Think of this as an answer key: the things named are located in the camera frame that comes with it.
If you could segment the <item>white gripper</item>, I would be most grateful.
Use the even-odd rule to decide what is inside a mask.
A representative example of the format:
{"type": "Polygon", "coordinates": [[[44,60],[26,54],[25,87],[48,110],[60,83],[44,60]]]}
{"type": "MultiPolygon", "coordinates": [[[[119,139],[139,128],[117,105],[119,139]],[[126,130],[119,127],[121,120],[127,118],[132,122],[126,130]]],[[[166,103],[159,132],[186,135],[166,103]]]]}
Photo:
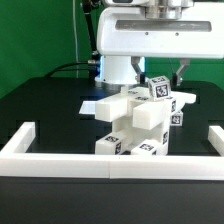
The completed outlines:
{"type": "MultiPolygon", "coordinates": [[[[196,4],[182,11],[177,20],[145,17],[143,7],[109,7],[100,15],[97,49],[105,56],[131,58],[138,84],[145,82],[145,59],[224,58],[224,4],[196,4]]],[[[181,59],[172,74],[172,85],[180,86],[190,66],[181,59]]]]}

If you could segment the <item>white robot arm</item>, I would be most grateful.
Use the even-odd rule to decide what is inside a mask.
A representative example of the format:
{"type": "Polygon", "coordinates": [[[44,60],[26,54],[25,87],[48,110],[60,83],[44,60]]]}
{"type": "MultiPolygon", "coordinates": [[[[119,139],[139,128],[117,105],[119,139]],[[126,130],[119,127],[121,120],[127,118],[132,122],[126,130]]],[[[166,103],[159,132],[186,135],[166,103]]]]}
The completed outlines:
{"type": "Polygon", "coordinates": [[[95,80],[135,85],[145,81],[146,58],[176,58],[173,82],[192,59],[224,58],[224,2],[207,0],[83,0],[95,80]]]}

